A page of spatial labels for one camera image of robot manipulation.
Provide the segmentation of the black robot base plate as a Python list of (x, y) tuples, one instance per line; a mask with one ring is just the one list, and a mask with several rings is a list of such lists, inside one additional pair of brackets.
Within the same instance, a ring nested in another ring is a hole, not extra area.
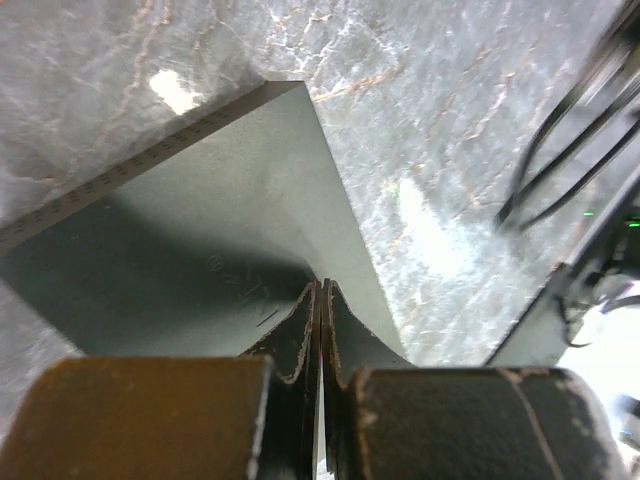
[(591, 307), (597, 287), (621, 273), (639, 276), (639, 172), (589, 226), (498, 347), (488, 367), (551, 366), (569, 348), (571, 330)]

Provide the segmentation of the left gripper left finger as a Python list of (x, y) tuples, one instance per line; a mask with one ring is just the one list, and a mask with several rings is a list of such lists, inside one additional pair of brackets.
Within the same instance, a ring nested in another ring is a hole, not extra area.
[(48, 368), (1, 450), (5, 479), (312, 479), (320, 285), (236, 357)]

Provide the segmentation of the black TP-Link network switch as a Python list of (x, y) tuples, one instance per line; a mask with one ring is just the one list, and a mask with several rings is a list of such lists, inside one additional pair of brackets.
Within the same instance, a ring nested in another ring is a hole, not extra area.
[(1, 231), (2, 283), (77, 350), (234, 356), (335, 281), (350, 367), (406, 360), (307, 87), (268, 82)]

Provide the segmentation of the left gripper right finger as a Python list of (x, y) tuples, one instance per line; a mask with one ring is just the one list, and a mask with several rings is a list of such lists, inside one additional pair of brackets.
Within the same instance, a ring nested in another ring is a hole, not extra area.
[(419, 368), (322, 287), (326, 462), (337, 479), (625, 479), (593, 390), (562, 368)]

